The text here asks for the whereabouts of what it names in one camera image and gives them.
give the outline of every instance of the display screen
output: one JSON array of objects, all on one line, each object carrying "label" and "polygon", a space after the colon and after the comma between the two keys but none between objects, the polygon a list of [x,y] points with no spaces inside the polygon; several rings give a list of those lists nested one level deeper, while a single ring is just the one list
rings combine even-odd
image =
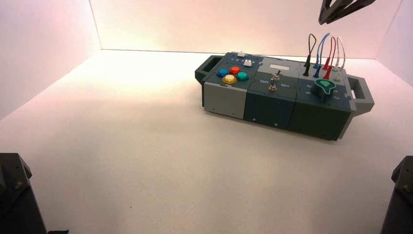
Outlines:
[{"label": "display screen", "polygon": [[276,64],[270,64],[271,68],[275,68],[275,69],[280,69],[280,70],[286,70],[289,71],[290,67],[287,66],[281,66],[281,65],[276,65]]}]

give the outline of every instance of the green button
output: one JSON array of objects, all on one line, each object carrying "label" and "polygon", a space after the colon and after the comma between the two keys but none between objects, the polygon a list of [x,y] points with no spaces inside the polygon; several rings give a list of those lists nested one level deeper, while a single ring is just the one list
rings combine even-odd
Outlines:
[{"label": "green button", "polygon": [[327,79],[317,79],[314,83],[320,87],[325,94],[330,94],[332,90],[335,89],[336,84],[334,82],[327,80]]},{"label": "green button", "polygon": [[237,79],[239,81],[246,81],[246,80],[248,80],[248,74],[246,72],[240,72],[237,75]]}]

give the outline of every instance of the yellow button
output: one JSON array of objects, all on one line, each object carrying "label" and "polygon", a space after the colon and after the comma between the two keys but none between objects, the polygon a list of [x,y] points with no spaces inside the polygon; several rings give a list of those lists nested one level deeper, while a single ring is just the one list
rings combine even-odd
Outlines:
[{"label": "yellow button", "polygon": [[237,78],[234,75],[226,75],[222,78],[222,82],[225,84],[235,84],[237,82]]}]

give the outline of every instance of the white floor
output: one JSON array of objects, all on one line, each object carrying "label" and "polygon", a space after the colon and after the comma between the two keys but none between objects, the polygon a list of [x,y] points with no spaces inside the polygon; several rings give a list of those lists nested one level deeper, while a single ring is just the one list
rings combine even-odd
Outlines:
[{"label": "white floor", "polygon": [[373,110],[324,141],[206,113],[208,54],[102,51],[0,121],[50,230],[72,234],[376,234],[413,153],[413,88],[349,59]]}]

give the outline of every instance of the small white button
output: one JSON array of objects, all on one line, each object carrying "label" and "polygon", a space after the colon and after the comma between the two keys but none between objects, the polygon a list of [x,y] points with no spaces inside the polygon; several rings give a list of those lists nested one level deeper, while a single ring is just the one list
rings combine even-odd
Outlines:
[{"label": "small white button", "polygon": [[251,60],[246,59],[245,62],[244,62],[244,66],[246,66],[246,67],[252,66]]}]

